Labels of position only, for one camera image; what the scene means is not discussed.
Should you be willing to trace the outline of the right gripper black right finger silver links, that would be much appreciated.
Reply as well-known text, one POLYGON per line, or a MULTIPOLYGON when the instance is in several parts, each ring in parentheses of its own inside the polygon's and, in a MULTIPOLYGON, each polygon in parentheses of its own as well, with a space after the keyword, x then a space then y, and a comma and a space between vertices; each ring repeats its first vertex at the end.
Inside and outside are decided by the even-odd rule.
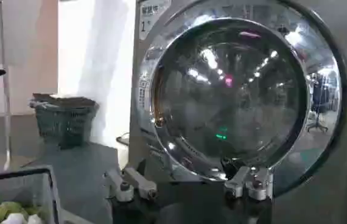
POLYGON ((270 169, 228 158, 222 158, 220 163, 226 177, 223 190, 227 200, 237 200, 244 194, 256 201, 273 199, 273 173, 270 169))

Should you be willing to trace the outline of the right gripper black left finger silver links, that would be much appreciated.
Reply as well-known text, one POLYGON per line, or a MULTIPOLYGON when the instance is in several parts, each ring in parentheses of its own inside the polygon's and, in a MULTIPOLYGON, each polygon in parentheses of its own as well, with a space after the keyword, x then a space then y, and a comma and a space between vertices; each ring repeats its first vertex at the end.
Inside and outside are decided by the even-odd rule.
POLYGON ((154 200, 157 196, 157 184, 144 176, 146 160, 142 160, 137 168, 126 165, 105 171, 105 199, 128 203, 136 194, 145 200, 154 200))

